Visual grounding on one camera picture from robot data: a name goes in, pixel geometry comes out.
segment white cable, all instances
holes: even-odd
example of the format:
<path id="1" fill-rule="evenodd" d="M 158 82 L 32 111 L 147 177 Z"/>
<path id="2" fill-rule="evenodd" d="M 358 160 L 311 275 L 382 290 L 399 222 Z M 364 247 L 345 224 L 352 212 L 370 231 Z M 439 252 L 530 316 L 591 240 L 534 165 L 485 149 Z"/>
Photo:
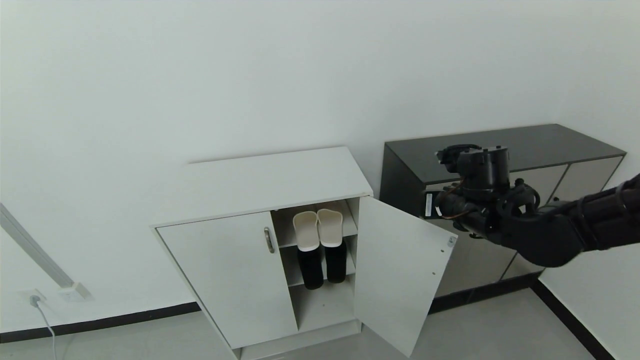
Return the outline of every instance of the white cable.
<path id="1" fill-rule="evenodd" d="M 38 305 L 38 301 L 40 301 L 40 298 L 38 298 L 38 300 L 36 300 L 35 303 L 35 308 L 38 309 L 38 311 L 40 312 L 40 314 L 42 315 L 42 319 L 44 320 L 44 323 L 47 324 L 47 329 L 49 330 L 49 332 L 51 333 L 52 339 L 53 339 L 53 360 L 58 360 L 58 356 L 56 355 L 56 333 L 53 332 L 53 329 L 51 328 L 51 326 L 49 325 L 49 322 L 47 321 L 47 317 L 44 316 L 44 313 L 42 312 L 42 309 L 40 309 L 40 306 Z"/>

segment cabinet handle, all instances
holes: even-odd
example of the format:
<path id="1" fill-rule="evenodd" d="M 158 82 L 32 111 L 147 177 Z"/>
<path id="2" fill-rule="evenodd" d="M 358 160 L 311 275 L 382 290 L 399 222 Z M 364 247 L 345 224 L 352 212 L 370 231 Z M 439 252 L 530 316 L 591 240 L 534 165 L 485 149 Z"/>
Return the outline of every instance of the cabinet handle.
<path id="1" fill-rule="evenodd" d="M 273 248 L 273 244 L 271 243 L 271 234 L 269 233 L 269 228 L 264 228 L 264 239 L 267 240 L 267 247 L 269 248 L 270 253 L 274 253 L 276 250 Z"/>

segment power cord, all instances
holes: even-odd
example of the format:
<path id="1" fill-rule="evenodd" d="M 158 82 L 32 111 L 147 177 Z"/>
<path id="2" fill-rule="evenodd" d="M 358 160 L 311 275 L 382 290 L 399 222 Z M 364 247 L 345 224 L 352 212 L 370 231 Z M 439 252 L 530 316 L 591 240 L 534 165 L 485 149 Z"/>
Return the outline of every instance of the power cord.
<path id="1" fill-rule="evenodd" d="M 56 333 L 53 332 L 53 329 L 49 325 L 49 322 L 47 321 L 47 317 L 44 316 L 44 313 L 42 312 L 42 309 L 40 309 L 40 306 L 38 305 L 38 301 L 41 301 L 41 299 L 37 295 L 32 295 L 32 296 L 29 297 L 29 303 L 31 304 L 31 306 L 33 306 L 36 309 L 38 309 L 38 311 L 42 315 L 42 319 L 44 320 L 44 323 L 47 324 L 47 329 L 51 333 L 51 336 L 52 336 L 52 339 L 53 339 L 53 344 L 52 344 L 52 347 L 53 347 L 53 360 L 58 360 L 58 356 L 56 355 Z"/>

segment wall socket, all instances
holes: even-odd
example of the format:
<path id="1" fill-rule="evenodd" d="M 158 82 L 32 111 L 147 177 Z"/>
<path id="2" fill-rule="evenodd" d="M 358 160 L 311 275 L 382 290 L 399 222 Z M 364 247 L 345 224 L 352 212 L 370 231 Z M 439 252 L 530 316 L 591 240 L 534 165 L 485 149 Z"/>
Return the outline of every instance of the wall socket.
<path id="1" fill-rule="evenodd" d="M 22 290 L 22 291 L 18 291 L 18 295 L 20 295 L 20 298 L 22 300 L 24 300 L 26 303 L 29 304 L 30 298 L 32 296 L 37 296 L 40 298 L 40 301 L 44 302 L 45 300 L 47 300 L 47 298 L 44 297 L 44 295 L 42 295 L 41 292 L 38 291 L 38 289 L 30 289 L 30 290 Z"/>

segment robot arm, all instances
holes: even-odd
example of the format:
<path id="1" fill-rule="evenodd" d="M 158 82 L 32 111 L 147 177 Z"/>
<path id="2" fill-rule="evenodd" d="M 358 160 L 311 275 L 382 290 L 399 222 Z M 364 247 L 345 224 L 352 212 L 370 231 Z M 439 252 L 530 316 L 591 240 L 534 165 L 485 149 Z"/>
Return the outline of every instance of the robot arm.
<path id="1" fill-rule="evenodd" d="M 442 218 L 531 263 L 558 267 L 584 251 L 640 243 L 640 174 L 616 188 L 540 207 L 540 196 L 523 179 L 511 186 L 505 147 L 454 145 L 436 155 L 461 176 L 436 196 Z"/>

